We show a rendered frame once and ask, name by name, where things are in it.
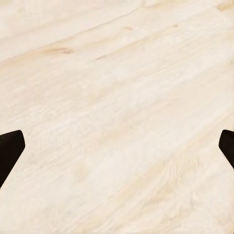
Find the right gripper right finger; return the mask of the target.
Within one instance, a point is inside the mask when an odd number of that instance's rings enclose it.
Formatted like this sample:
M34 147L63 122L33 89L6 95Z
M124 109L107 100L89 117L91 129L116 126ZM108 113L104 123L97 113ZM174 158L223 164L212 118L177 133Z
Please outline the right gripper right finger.
M223 130L218 144L226 159L234 168L234 132Z

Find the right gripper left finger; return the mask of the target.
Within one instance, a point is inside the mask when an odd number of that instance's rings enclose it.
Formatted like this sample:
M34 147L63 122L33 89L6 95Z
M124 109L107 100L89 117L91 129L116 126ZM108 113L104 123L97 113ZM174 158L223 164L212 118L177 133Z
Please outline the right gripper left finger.
M22 130L0 135L0 188L25 149Z

